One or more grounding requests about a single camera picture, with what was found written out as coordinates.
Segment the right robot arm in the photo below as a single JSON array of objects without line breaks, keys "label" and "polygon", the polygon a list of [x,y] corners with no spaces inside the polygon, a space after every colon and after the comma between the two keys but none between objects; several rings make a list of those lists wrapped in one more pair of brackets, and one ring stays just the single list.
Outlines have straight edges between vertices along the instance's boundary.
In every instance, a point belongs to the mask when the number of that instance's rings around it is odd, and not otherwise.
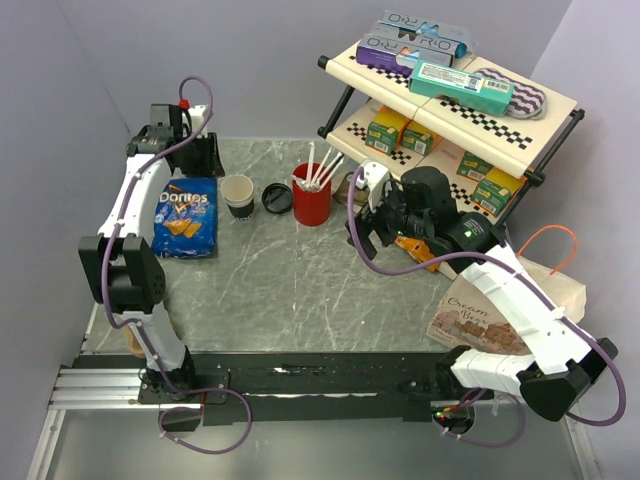
[{"label": "right robot arm", "polygon": [[373,259],[369,236],[377,233],[385,245],[406,234],[424,241],[436,261],[482,293],[525,343],[525,355],[487,353],[477,348],[453,348],[440,364],[438,390],[459,398],[469,389],[487,389],[523,399],[539,416],[558,421],[609,370],[618,389],[615,413],[589,425],[618,422],[626,410],[624,381],[614,363],[618,351],[607,338],[595,339],[570,320],[525,270],[504,230],[477,212],[460,212],[451,197],[447,177],[435,167],[419,167],[395,181],[387,168],[369,161],[351,178],[347,201],[355,191],[370,188],[359,212],[347,212],[350,243],[372,270],[385,274]]}]

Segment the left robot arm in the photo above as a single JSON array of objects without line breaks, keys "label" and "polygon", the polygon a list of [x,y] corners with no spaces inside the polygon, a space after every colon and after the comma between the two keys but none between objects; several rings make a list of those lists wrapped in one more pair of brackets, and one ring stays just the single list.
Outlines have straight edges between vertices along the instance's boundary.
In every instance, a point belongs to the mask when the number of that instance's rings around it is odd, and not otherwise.
[{"label": "left robot arm", "polygon": [[149,125],[129,143],[125,175],[97,234],[80,239],[78,253],[94,300],[109,324],[140,346],[143,387],[177,402],[197,393],[198,378],[185,343],[164,307],[166,277],[152,251],[156,206],[175,172],[217,171],[217,140],[206,127],[205,105],[154,104]]}]

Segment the black paper coffee cup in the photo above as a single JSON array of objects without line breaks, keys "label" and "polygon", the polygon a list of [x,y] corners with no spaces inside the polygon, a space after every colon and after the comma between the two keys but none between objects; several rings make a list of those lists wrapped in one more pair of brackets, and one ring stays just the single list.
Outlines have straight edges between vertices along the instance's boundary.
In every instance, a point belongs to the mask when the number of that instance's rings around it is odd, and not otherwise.
[{"label": "black paper coffee cup", "polygon": [[246,221],[252,218],[255,209],[254,194],[252,192],[224,193],[223,199],[235,219]]}]

